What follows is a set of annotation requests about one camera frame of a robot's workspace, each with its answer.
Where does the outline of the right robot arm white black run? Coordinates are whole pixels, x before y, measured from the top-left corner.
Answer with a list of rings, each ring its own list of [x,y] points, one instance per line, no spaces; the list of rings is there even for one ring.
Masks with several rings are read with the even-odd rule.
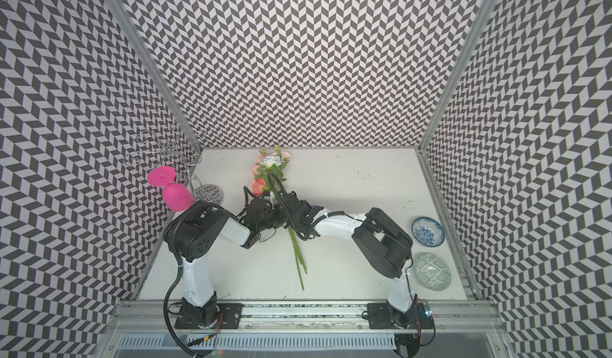
[[[287,192],[275,174],[270,172],[267,178],[283,216],[281,224],[288,227],[293,241],[336,237],[355,243],[370,266],[386,280],[390,322],[398,328],[408,328],[415,307],[407,273],[412,238],[379,208],[359,215],[329,211],[300,200],[295,192]]]

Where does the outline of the patterned round plate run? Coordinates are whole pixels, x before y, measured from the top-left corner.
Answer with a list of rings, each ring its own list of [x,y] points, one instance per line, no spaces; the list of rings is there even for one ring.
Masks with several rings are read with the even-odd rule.
[[[413,272],[419,283],[432,291],[446,290],[452,282],[449,266],[435,254],[419,254],[414,260]]]

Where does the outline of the pink wine glass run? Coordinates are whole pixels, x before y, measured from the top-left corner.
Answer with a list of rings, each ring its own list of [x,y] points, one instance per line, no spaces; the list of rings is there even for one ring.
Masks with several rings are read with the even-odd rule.
[[[162,188],[162,200],[171,211],[185,211],[194,203],[194,196],[184,185],[175,182],[177,172],[170,166],[154,168],[147,176],[153,187]]]

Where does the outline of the blue patterned bowl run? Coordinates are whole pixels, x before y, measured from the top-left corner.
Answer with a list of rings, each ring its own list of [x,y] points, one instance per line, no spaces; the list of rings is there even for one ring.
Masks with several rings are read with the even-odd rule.
[[[414,238],[423,246],[438,247],[446,241],[446,232],[441,224],[430,217],[421,216],[411,224]]]

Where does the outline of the aluminium mounting rail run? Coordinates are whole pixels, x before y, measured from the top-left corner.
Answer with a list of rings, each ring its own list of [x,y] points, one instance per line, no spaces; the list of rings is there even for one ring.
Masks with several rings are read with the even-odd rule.
[[[406,327],[374,300],[223,300],[209,325],[191,321],[178,306],[121,302],[96,356],[514,356],[496,307],[486,301],[424,301]]]

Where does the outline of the artificial rose bouquet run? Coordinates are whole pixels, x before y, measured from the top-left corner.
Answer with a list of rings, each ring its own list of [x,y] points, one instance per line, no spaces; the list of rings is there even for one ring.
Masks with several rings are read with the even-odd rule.
[[[257,158],[252,168],[253,179],[249,190],[255,197],[263,198],[270,195],[273,203],[280,204],[281,195],[286,195],[287,191],[282,185],[285,181],[284,170],[291,161],[291,155],[275,146],[272,149],[261,149],[260,156]],[[289,220],[282,220],[282,225],[288,230],[293,245],[293,254],[296,262],[297,275],[302,290],[305,290],[303,275],[308,273],[304,256],[302,254],[298,239],[300,238],[294,226]]]

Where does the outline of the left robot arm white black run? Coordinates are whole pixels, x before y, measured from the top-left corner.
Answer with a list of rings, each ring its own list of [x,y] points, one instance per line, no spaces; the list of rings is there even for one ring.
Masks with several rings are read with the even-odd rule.
[[[164,231],[164,242],[178,262],[183,297],[176,312],[177,329],[211,329],[222,324],[223,311],[210,281],[208,253],[218,238],[244,249],[261,240],[261,232],[285,222],[279,206],[270,200],[246,195],[243,210],[234,215],[215,203],[199,200],[174,219]]]

